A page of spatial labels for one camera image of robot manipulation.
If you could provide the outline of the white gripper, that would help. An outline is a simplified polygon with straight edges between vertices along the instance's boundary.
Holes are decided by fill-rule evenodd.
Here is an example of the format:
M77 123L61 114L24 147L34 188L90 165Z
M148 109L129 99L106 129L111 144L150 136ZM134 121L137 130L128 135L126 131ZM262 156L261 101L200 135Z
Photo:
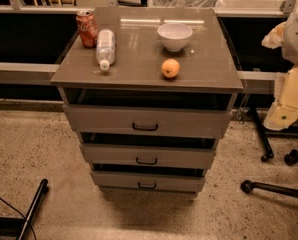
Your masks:
M298 120L298 65L278 73L274 82L274 102L263 125L270 130L287 129Z

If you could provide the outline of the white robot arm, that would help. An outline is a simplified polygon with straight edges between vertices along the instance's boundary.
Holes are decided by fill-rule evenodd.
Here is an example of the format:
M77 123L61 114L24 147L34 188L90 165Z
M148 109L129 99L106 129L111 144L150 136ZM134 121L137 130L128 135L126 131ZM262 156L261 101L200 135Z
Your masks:
M263 125L270 130L287 129L298 120L298 5L288 19L274 27L262 40L264 47L282 48L282 57L293 63L274 83L274 102Z

